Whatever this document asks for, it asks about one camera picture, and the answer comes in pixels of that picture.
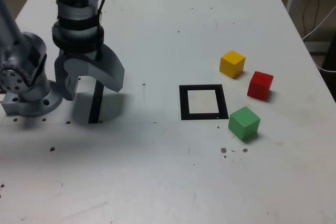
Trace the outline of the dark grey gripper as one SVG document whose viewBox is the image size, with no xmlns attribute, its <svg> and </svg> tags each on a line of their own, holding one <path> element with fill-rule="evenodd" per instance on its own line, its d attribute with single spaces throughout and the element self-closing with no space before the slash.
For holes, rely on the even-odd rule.
<svg viewBox="0 0 336 224">
<path fill-rule="evenodd" d="M 78 77 L 89 76 L 100 81 L 106 88 L 119 92 L 123 87 L 124 67 L 117 55 L 105 44 L 98 51 L 69 52 L 60 50 L 55 60 L 57 89 L 65 100 L 73 101 L 76 96 Z"/>
</svg>

